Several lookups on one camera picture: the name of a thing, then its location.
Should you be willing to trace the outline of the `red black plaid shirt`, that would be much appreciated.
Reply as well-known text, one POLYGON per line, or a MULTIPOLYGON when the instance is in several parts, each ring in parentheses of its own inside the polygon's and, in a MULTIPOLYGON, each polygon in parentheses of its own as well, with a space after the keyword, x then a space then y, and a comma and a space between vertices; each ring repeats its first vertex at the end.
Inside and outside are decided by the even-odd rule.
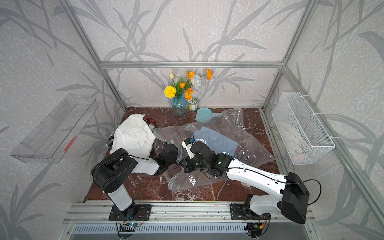
POLYGON ((148 125, 156 125, 156 121, 153 120, 152 118, 149 118, 148 116, 144 116, 143 120, 148 124, 148 125))

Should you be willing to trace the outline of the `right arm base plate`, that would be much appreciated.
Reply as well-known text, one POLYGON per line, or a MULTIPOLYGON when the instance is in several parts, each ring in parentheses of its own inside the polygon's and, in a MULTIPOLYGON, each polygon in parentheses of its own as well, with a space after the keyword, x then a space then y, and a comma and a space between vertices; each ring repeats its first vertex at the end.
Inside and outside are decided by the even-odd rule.
POLYGON ((271 214, 258 215, 254 213, 249 205, 245 204, 230 204, 231 211, 231 220, 263 220, 269 221, 271 219, 271 214))

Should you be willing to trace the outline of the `light blue garment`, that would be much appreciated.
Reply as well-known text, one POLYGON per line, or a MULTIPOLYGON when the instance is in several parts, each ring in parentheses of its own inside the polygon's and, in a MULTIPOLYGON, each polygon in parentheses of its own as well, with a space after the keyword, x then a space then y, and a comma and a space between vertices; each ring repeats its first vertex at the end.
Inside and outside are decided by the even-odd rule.
POLYGON ((193 136, 196 142, 203 142, 216 154, 224 153, 234 157, 238 148, 238 143, 206 127, 196 130, 193 136))

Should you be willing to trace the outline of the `white garment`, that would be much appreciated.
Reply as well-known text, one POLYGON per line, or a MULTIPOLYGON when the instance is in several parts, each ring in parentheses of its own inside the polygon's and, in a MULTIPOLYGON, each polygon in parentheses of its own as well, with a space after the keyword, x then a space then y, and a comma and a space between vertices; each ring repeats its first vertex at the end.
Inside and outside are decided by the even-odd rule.
POLYGON ((118 149, 126 150, 130 155, 149 158, 156 139, 152 129, 144 121, 145 115, 130 115, 114 133, 114 141, 110 154, 118 149))

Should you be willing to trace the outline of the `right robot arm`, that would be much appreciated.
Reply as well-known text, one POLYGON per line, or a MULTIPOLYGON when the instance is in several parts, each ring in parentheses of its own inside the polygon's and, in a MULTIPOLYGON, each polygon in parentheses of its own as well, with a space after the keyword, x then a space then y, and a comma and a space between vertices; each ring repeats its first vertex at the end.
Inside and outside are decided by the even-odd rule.
POLYGON ((185 173, 195 170, 208 172, 215 177, 227 177, 246 183, 267 193, 266 196, 247 198, 244 208, 256 215, 281 213, 297 224, 306 222, 310 192, 301 178, 290 172, 287 176, 269 173, 251 167, 226 154, 202 154, 185 157, 180 161, 185 173))

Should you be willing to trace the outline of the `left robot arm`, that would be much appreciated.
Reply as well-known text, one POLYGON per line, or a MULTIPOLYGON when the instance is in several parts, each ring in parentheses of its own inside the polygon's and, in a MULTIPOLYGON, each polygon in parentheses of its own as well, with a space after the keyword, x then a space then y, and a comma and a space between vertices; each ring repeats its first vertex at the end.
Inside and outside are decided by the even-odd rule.
POLYGON ((178 148, 173 144, 164 146, 155 159, 135 157, 124 149, 118 149, 93 167, 91 175, 93 181, 122 212, 134 203, 124 186, 130 174, 161 175, 169 166, 176 163, 178 153, 178 148))

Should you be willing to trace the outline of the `grey white plaid shirt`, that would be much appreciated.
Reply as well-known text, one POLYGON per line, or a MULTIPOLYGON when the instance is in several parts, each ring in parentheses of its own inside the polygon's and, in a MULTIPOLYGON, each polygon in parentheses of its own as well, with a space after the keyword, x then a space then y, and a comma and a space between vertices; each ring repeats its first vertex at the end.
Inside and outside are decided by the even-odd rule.
POLYGON ((107 141, 107 143, 106 143, 106 146, 107 146, 108 148, 112 148, 114 139, 115 139, 115 136, 110 136, 110 138, 108 139, 108 141, 107 141))

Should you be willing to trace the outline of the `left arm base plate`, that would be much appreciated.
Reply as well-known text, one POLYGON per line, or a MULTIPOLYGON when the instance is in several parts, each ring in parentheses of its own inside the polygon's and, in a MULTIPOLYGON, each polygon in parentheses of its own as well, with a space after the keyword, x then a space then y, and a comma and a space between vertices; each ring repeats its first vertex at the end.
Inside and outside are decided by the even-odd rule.
POLYGON ((113 205, 109 215, 109 221, 148 221, 152 205, 130 205, 126 210, 121 211, 113 205))

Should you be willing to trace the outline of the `clear plastic vacuum bag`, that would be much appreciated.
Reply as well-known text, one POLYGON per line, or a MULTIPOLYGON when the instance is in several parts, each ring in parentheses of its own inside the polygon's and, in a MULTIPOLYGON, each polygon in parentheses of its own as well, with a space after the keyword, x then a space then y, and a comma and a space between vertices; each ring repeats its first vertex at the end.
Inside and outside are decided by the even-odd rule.
MULTIPOLYGON (((206 123, 194 122, 182 126, 154 129, 153 133, 157 138, 156 153, 161 152, 161 142, 174 144, 179 149, 177 161, 180 162, 188 156, 187 151, 182 147, 182 142, 187 138, 193 138, 193 133, 196 130, 206 127, 238 143, 234 158, 247 165, 259 168, 275 160, 273 155, 253 135, 246 131, 242 109, 229 109, 221 113, 223 114, 221 117, 214 117, 206 123)), ((181 166, 171 167, 166 171, 165 175, 167 176, 169 190, 173 192, 211 185, 224 180, 223 177, 214 177, 199 170, 185 173, 181 166)))

